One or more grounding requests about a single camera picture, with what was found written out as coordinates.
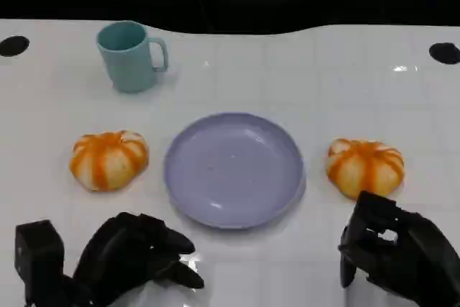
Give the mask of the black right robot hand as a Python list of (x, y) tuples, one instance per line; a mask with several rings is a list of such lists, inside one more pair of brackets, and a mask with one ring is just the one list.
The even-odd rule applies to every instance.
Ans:
[(367, 191), (359, 194), (338, 246), (341, 287), (357, 270), (367, 281), (418, 306), (459, 305), (459, 256), (419, 213)]

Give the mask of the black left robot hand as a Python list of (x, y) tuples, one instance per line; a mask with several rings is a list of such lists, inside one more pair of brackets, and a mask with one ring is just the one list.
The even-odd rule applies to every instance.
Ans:
[(203, 278), (180, 261), (195, 252), (185, 235), (161, 219), (121, 212), (105, 221), (65, 281), (62, 306), (109, 306), (150, 281), (202, 289)]

